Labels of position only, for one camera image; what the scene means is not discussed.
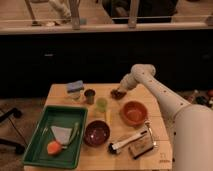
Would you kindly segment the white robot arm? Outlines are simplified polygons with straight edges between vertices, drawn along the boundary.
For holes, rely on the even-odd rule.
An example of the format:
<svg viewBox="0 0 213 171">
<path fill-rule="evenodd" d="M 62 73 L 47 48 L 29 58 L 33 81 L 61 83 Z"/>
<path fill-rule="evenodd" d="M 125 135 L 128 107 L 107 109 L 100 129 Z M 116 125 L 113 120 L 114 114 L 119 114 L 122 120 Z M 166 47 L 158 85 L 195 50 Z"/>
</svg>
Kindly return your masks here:
<svg viewBox="0 0 213 171">
<path fill-rule="evenodd" d="M 213 171 L 213 110 L 192 104 L 154 78 L 151 64 L 135 64 L 120 92 L 143 84 L 174 121 L 172 171 Z"/>
</svg>

